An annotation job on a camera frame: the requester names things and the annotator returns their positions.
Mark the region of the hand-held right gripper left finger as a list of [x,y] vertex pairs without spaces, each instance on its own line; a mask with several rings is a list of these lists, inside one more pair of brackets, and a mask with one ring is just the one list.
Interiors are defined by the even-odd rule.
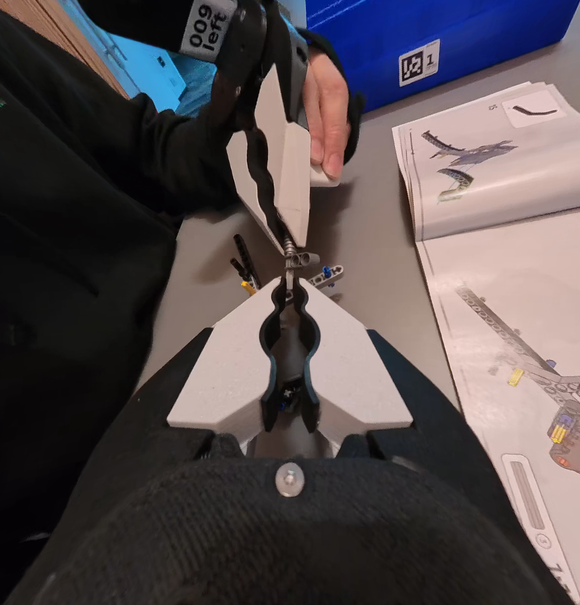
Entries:
[[218,434],[259,434],[264,429],[261,398],[270,385],[271,359],[260,342],[274,313],[276,277],[213,326],[167,416],[175,428]]

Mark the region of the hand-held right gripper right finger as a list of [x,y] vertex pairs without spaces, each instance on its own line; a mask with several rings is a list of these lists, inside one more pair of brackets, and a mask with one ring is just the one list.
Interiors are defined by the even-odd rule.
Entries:
[[303,278],[293,293],[306,351],[300,406],[309,433],[411,426],[412,414],[364,325]]

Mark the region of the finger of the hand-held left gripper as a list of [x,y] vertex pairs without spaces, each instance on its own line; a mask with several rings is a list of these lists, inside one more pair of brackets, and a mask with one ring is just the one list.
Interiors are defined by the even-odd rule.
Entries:
[[233,134],[226,147],[236,192],[282,256],[291,234],[284,215],[283,145],[262,130]]
[[287,121],[275,65],[260,86],[254,117],[267,146],[266,169],[273,182],[277,216],[295,246],[305,248],[310,211],[310,134],[301,125]]

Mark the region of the grey toy shock absorber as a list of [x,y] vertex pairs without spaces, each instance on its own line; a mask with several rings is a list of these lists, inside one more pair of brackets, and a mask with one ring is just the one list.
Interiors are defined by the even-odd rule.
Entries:
[[296,269],[297,248],[294,240],[288,232],[286,232],[283,240],[283,250],[285,257],[285,281],[286,290],[293,291],[294,287],[294,271]]

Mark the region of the person's left hand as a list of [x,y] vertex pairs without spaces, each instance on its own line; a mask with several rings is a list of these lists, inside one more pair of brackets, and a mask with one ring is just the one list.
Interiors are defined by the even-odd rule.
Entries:
[[351,130],[347,120],[349,91],[332,60],[317,49],[309,50],[303,105],[310,134],[310,163],[338,180]]

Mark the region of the partly built toy chassis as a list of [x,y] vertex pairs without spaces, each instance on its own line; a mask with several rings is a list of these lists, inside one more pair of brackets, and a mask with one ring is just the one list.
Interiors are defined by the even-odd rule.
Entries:
[[[233,237],[240,259],[231,258],[230,263],[241,279],[241,286],[251,297],[261,288],[261,282],[254,267],[244,239],[240,234]],[[324,266],[322,271],[309,279],[309,283],[321,291],[329,291],[344,276],[340,264]],[[277,343],[277,385],[279,389],[279,410],[293,413],[299,403],[303,375],[302,357],[304,348],[298,340],[298,321],[290,312],[293,294],[286,296],[285,311],[280,319],[281,339]]]

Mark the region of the instruction booklet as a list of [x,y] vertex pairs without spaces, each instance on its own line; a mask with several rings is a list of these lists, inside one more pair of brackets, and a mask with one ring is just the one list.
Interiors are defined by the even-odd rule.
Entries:
[[580,604],[580,113],[525,82],[393,142],[460,407]]

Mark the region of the person's black rose sweatshirt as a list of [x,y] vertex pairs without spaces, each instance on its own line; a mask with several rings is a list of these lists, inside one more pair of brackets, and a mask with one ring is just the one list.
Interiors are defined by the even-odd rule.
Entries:
[[0,558],[52,531],[130,398],[173,221],[236,201],[211,109],[126,99],[0,10]]

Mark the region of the blue storage bin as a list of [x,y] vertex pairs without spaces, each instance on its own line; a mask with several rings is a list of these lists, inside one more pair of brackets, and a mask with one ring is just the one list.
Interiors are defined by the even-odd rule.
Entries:
[[349,88],[377,110],[559,42],[579,1],[306,1]]

